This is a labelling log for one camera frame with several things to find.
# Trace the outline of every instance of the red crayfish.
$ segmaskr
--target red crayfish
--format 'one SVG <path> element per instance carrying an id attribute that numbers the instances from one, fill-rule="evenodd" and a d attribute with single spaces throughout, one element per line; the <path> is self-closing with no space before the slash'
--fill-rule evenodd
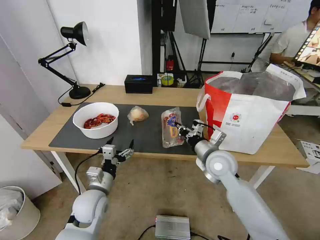
<path id="1" fill-rule="evenodd" d="M 90 118 L 87 121 L 85 121 L 83 128 L 91 129 L 92 127 L 97 127 L 101 125 L 102 123 L 111 123 L 116 119 L 116 117 L 109 115 L 109 114 L 99 114 L 95 118 Z"/>

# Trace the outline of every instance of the white and red bag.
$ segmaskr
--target white and red bag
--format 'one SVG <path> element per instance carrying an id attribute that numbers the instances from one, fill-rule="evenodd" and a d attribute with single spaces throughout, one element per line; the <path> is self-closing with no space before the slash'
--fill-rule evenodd
<path id="1" fill-rule="evenodd" d="M 305 97 L 299 77 L 270 64 L 263 73 L 224 71 L 207 79 L 196 107 L 206 106 L 207 124 L 227 134 L 220 150 L 255 154 L 290 102 Z"/>

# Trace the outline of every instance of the black desk mat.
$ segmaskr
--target black desk mat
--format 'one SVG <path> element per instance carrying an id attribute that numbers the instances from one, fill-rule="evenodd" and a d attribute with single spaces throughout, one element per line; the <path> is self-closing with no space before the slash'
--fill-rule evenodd
<path id="1" fill-rule="evenodd" d="M 90 103 L 82 103 L 76 111 L 87 104 Z M 118 128 L 110 136 L 101 139 L 87 138 L 80 129 L 73 124 L 72 115 L 49 146 L 98 150 L 106 144 L 108 139 L 114 137 L 112 144 L 116 145 L 117 150 L 128 148 L 131 140 L 134 139 L 135 152 L 195 155 L 186 142 L 183 145 L 170 148 L 164 148 L 162 146 L 161 114 L 173 108 L 172 106 L 139 105 L 149 113 L 149 118 L 141 122 L 133 122 L 134 126 L 132 126 L 127 115 L 135 105 L 115 105 L 119 109 Z M 185 126 L 191 127 L 193 120 L 199 119 L 199 113 L 195 107 L 180 107 L 180 111 L 181 120 Z"/>

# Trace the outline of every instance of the white robotic arm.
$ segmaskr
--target white robotic arm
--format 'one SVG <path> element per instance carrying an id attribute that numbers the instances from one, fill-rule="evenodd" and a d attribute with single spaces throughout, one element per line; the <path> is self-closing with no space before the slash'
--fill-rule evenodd
<path id="1" fill-rule="evenodd" d="M 195 120 L 193 130 L 176 123 L 179 134 L 194 148 L 196 163 L 213 183 L 219 181 L 227 189 L 227 199 L 254 240 L 289 240 L 280 222 L 258 192 L 248 182 L 236 178 L 238 163 L 234 156 L 218 150 L 226 135 L 215 130 L 210 142 L 202 138 L 204 123 Z"/>
<path id="2" fill-rule="evenodd" d="M 134 153 L 133 140 L 129 148 L 120 153 L 117 153 L 115 145 L 111 145 L 112 139 L 109 143 L 101 148 L 102 168 L 88 169 L 86 174 L 90 181 L 89 190 L 79 195 L 74 201 L 68 223 L 56 240 L 98 239 L 102 218 L 108 207 L 108 195 L 116 177 L 116 168 Z"/>

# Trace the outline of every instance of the logo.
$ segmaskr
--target logo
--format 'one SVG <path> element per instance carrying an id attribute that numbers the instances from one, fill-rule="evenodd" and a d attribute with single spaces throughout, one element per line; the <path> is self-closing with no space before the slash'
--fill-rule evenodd
<path id="1" fill-rule="evenodd" d="M 176 116 L 170 117 L 167 121 L 167 125 L 171 127 L 175 127 L 176 124 L 174 123 L 177 120 Z"/>
<path id="2" fill-rule="evenodd" d="M 231 122 L 236 122 L 236 123 L 238 123 L 238 122 L 240 122 L 240 120 L 241 120 L 241 114 L 239 114 L 239 113 L 234 113 L 234 114 L 232 114 L 231 117 L 230 117 L 230 121 L 231 121 Z"/>

